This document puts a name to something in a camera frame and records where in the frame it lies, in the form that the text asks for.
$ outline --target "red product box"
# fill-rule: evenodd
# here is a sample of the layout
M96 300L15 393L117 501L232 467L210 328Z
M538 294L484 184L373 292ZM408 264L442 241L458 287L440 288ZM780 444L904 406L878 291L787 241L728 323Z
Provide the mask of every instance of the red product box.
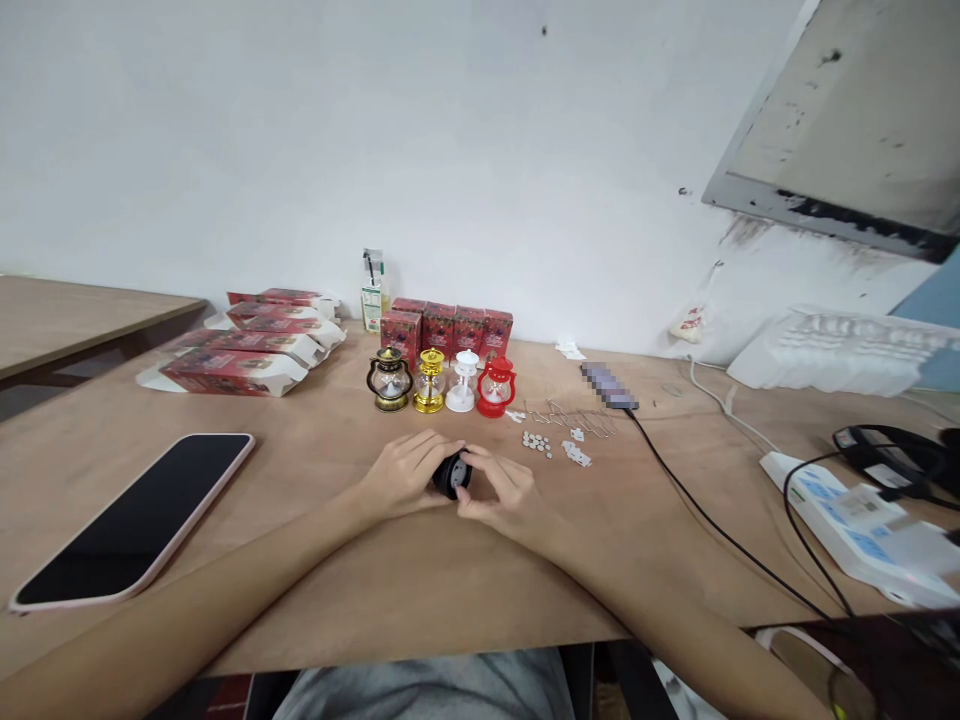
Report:
M396 348L409 367L416 367L420 324L421 316L417 313L387 310L380 318L380 347Z
M286 355L197 348L160 368L191 393L280 397L307 376Z
M483 341L480 343L480 362L488 363L507 354L513 315L500 310L484 310Z
M309 335L330 351L347 339L347 333L323 318L255 317L246 321L244 330L251 332L294 333Z
M270 288L262 293L227 293L227 302L236 305L242 302L272 302L281 305L299 305L301 307L316 307L317 303L328 296L309 290L285 290L284 288Z
M453 317L456 305L428 302L423 309L423 326L420 328L420 349L435 347L443 353L444 362L450 362L456 352L453 347Z
M336 316L337 308L340 307L340 301L330 295L309 290L287 290L285 288L270 288L256 294L228 292L227 301L231 305L250 302L312 307L318 310L322 317L331 320Z
M242 329L247 320L255 317L319 318L320 312L316 308L300 305L242 302L227 310L227 317L233 321L234 325Z
M326 359L327 351L307 335L294 333L262 333L245 330L210 330L188 332L171 343L173 350L183 348L210 350L243 350L244 352L282 353L305 368L315 368Z
M396 298L393 301L393 305L390 306L393 310L399 310L400 312L415 312L419 315L423 315L424 308L427 307L426 300L414 300L413 298Z
M483 308L468 308L457 305L453 316L454 355L462 350L472 350L479 354L480 341L483 339Z

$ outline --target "wooden desk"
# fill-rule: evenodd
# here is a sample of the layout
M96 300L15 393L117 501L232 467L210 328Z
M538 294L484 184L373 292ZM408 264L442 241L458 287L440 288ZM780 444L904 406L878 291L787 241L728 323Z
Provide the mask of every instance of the wooden desk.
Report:
M55 553L180 436L251 432L259 447L158 580L170 582L231 548L322 503L357 482L388 440L435 427L531 466L547 500L571 519L607 533L622 552L675 576L740 626L813 618L804 606L705 529L625 417L610 439L588 439L594 465L562 452L548 460L521 445L508 417L412 407L379 413L364 386L377 338L356 325L343 347L279 399L180 395L137 387L148 353L0 426L0 596ZM677 361L586 351L605 360L641 400L639 415L667 462L703 506L746 547L821 607L841 615L783 514L780 496L757 461L765 452L686 379ZM594 407L579 363L546 345L511 342L520 397L556 399L565 409ZM733 382L701 369L721 396ZM673 397L661 387L682 391ZM652 401L657 401L656 408ZM830 449L829 433L856 422L891 422L928 434L940 420L904 400L817 391L741 387L736 412L784 452L808 458ZM849 483L856 476L829 463ZM482 476L481 497L492 494ZM934 521L948 511L910 503ZM898 606L842 575L821 551L861 613ZM0 676L79 633L117 606L28 617L0 616ZM623 628L562 572L454 508L387 522L350 543L265 613L210 668L214 674L505 650L624 637Z
M73 387L86 378L50 373L114 346L134 357L141 348L119 341L204 305L175 295L0 276L0 389Z

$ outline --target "hand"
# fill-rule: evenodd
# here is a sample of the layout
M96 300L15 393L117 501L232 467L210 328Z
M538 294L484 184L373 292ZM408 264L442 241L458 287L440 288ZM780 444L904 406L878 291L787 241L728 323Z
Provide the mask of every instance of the hand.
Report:
M536 550L536 545L546 539L559 515L543 502L533 472L478 445L468 445L467 450L469 452L461 453L460 457L487 476L500 501L474 500L466 488L458 487L457 514L469 520L479 520L501 535Z
M357 489L381 519L445 505L450 501L427 486L443 459L465 444L435 430L399 437L387 443Z

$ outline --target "miniature lantern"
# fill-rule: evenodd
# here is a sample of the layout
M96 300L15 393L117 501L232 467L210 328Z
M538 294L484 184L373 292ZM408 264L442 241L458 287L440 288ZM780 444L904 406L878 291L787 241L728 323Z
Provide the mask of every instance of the miniature lantern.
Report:
M517 374L513 372L513 363L505 357L494 358L487 363L480 376L480 400L477 410L484 417L502 417L507 405L513 402L517 390L513 380Z
M470 412L476 403L477 396L474 390L477 387L477 363L480 357L469 350L457 353L457 364L454 372L457 381L447 392L447 407L454 412Z
M413 378L400 351L392 347L378 350L367 373L367 387L376 395L373 404L384 412L402 410L407 406L407 392L412 385Z
M423 413L434 413L443 407L443 385L445 378L441 374L443 353L430 348L420 353L420 372L417 374L417 394L413 406Z

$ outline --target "pink phone case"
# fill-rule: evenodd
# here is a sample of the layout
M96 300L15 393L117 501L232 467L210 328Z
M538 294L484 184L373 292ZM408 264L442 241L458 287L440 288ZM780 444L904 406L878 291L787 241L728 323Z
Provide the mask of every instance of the pink phone case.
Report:
M100 517L101 515L103 515L103 513L109 510L110 507L113 505L113 503L117 501L117 498L119 498L120 495L123 495L123 493L125 493L127 489L132 487L133 484L137 482L137 480L143 477L143 475L147 472L147 470L150 469L150 467L153 467L153 465L156 464L160 460L160 458L162 458L164 455L170 452L170 450L173 449L174 445L180 442L180 440L183 440L184 438L188 438L188 437L194 437L196 435L242 435L247 437L249 439L249 442L237 454L236 459L232 463L230 463L230 466L226 469L226 471L224 471L223 475L220 477L219 480L217 480L216 484L212 488L210 488L210 492L208 492L206 497L204 497L203 500L200 502L200 504L197 505L196 509L190 514L190 517L186 519L186 521L183 523L183 525L180 527L177 533L172 538L170 538L170 542L167 543L167 546L163 549L163 552L161 552L157 556L157 559L153 561L153 563L150 565L149 568L147 568L147 571L140 577L139 580L137 580L133 585L128 587L126 590L123 590L122 592L119 592L115 595L103 595L101 597L80 598L78 600L57 600L54 602L36 603L33 605L24 605L22 603L17 602L17 596L20 594L20 591L23 590L23 588L25 588L30 583L30 581L33 580L33 578L39 575L40 572L43 570L43 568L49 565L50 562L55 557L57 557L57 555L62 553L64 550L66 550L67 547L70 545L70 543L76 540L77 537L79 537L84 530L90 527L90 525L92 525L93 522L98 517ZM57 552L55 552L50 557L50 559L47 560L47 562L41 565L36 573L31 575L26 582L24 582L20 587L17 588L17 591L13 594L13 597L10 598L10 602L8 603L10 610L18 613L30 613L30 612L37 612L39 610L54 610L57 608L82 607L84 605L101 605L103 603L119 602L120 600L126 600L127 598L131 598L137 593L139 593L141 590L147 587L147 585L149 585L153 581L153 579L157 576L157 574L163 569L163 566L166 565L167 560L169 560L170 556L173 555L173 553L176 551L178 547L180 547L180 543L184 541L184 539L193 529L194 525L197 524L197 522L200 520L203 514L207 511L207 508L210 507L210 504L216 499L217 495L220 494L220 491L223 490L223 487L230 480L233 473L236 472L237 468L240 467L240 464L246 459L247 455L250 454L250 451L253 449L253 446L255 444L256 444L256 440L254 440L253 435L250 435L248 433L191 433L190 435L184 435L182 438L177 440L177 442L173 443L173 445L167 448L166 451L164 451L160 455L160 457L157 458L157 460L151 463L150 466L143 471L143 473L140 473L140 475L138 475L132 483L127 485L127 487L125 487L123 490L121 490L117 494L117 497L115 497L113 500L110 501L109 505L107 505L97 515L91 518L90 522L88 522L86 525L80 528L80 530L77 531L76 535L74 535L66 543L64 543L63 547L57 550Z

